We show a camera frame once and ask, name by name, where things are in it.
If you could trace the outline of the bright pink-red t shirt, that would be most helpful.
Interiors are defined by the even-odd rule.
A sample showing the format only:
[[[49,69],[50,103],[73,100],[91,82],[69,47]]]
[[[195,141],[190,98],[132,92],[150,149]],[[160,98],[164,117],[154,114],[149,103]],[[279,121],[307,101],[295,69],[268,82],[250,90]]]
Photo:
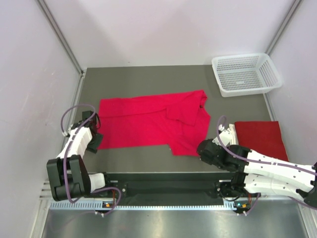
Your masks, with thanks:
[[[197,156],[211,117],[204,90],[101,99],[99,149],[168,145],[175,156]]]

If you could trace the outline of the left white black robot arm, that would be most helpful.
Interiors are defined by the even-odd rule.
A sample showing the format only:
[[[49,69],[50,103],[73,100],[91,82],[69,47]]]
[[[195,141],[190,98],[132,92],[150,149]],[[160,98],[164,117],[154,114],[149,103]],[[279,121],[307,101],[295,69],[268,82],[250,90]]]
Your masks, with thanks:
[[[82,120],[66,133],[68,141],[55,159],[48,160],[47,173],[55,201],[77,199],[96,191],[100,196],[112,192],[112,184],[102,173],[88,174],[83,157],[86,152],[97,153],[103,135],[98,133],[99,116],[93,111],[82,113]]]

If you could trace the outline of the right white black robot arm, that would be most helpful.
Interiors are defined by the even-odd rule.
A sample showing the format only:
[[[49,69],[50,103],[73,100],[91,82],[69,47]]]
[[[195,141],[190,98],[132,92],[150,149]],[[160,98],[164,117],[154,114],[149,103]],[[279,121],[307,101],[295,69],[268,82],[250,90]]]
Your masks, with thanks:
[[[240,145],[223,147],[212,140],[201,142],[197,153],[201,161],[235,173],[231,190],[237,196],[247,192],[288,196],[317,206],[316,165],[293,164]]]

